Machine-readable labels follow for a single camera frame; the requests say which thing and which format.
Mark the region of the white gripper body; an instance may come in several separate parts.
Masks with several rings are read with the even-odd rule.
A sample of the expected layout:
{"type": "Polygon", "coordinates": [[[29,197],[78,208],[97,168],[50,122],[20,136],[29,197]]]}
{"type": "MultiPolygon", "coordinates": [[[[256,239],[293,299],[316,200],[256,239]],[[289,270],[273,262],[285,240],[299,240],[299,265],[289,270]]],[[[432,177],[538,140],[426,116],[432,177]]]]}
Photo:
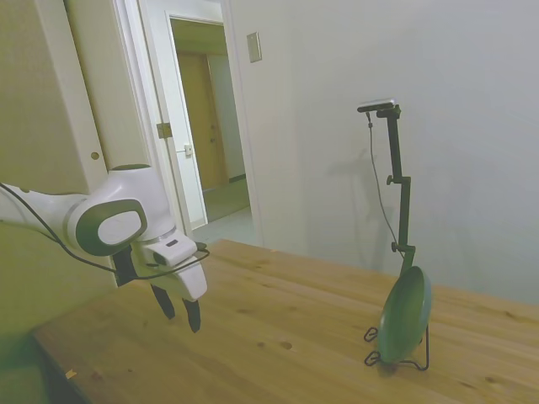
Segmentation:
{"type": "Polygon", "coordinates": [[[171,274],[163,277],[165,289],[188,301],[202,297],[208,289],[202,261],[208,256],[208,252],[201,252],[184,260],[171,274]]]}

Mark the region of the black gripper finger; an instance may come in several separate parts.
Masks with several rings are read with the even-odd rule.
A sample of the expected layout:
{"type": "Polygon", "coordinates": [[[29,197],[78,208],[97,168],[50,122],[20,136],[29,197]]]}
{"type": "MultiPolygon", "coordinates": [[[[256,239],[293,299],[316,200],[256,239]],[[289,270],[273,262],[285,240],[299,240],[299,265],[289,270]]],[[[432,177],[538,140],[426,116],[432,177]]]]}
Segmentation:
{"type": "Polygon", "coordinates": [[[154,284],[151,285],[151,288],[163,314],[168,319],[173,319],[175,317],[175,309],[173,302],[170,300],[168,292],[154,284]]]}
{"type": "Polygon", "coordinates": [[[197,333],[201,327],[200,303],[197,300],[182,299],[186,310],[189,327],[193,333],[197,333]]]}

